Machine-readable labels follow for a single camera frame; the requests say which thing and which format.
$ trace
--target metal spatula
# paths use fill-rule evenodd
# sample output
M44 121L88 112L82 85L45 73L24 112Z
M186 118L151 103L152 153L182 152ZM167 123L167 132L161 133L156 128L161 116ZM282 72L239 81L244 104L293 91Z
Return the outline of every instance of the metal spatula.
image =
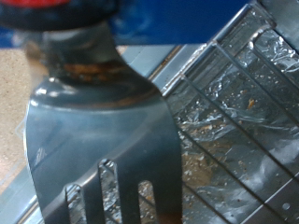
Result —
M45 223L70 223L70 185L82 191L87 223L105 223L104 160L116 164L123 224L140 223L144 180L153 186L159 223L181 223L176 126L155 86L121 59L107 26L22 33L19 40L36 83L25 146Z

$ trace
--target aluminum foil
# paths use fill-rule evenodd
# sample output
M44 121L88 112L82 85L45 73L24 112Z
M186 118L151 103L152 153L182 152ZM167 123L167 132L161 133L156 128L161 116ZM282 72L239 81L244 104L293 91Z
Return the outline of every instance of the aluminum foil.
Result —
M299 58L273 31L264 33L256 47L297 85ZM236 56L251 77L257 80L279 104L299 119L299 99L283 80L244 47ZM193 79L200 87L200 82ZM299 171L299 130L267 94L230 62L202 90L221 110L254 139L258 140L282 165L294 174ZM267 157L222 111L211 105L188 84L182 83L168 102L178 126L192 139L221 161L238 179L262 200L267 200L290 177ZM184 134L181 135L184 181L221 212L231 223L241 223L260 203L228 176L212 159ZM298 223L297 217L285 217ZM183 223L224 223L200 203L193 194L184 192Z

